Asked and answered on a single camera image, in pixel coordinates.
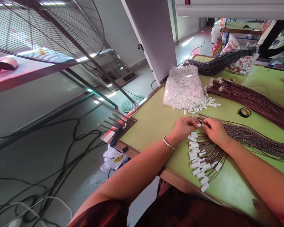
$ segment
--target hand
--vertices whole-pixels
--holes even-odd
[[[167,142],[175,148],[179,143],[185,140],[192,131],[199,128],[197,124],[200,124],[200,122],[191,116],[179,118],[173,131],[166,137]]]
[[[203,122],[211,126],[210,129],[206,124],[201,125],[205,129],[208,137],[222,149],[232,141],[232,138],[227,135],[222,122],[211,118],[206,118]]]

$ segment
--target person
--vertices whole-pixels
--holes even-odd
[[[284,174],[231,139],[220,121],[207,118],[204,122],[211,126],[202,124],[209,138],[234,159],[284,225]],[[193,117],[179,118],[166,136],[169,145],[177,147],[197,124]],[[154,180],[172,152],[177,151],[161,140],[131,159],[88,197],[68,226],[127,226],[130,204]],[[160,181],[156,200],[135,226],[261,226],[250,217]]]

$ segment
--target woman's right hand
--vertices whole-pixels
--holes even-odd
[[[213,120],[211,118],[206,118],[204,122],[209,124],[211,129],[206,124],[202,124],[201,126],[205,129],[211,141],[217,144],[219,147],[223,149],[232,141],[232,138],[227,135],[222,122]]]

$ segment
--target bag of connectors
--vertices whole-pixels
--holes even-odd
[[[196,66],[172,67],[165,85],[163,104],[173,109],[192,110],[205,102]]]
[[[233,34],[230,34],[229,41],[222,50],[221,54],[229,51],[241,49],[237,39]],[[252,56],[245,56],[232,63],[227,69],[235,74],[248,75],[251,72],[255,60],[259,57],[258,53],[253,53]]]

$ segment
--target woman's left hand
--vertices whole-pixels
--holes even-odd
[[[166,137],[167,142],[172,147],[178,146],[192,131],[199,128],[197,124],[200,122],[191,116],[179,118],[173,131]]]

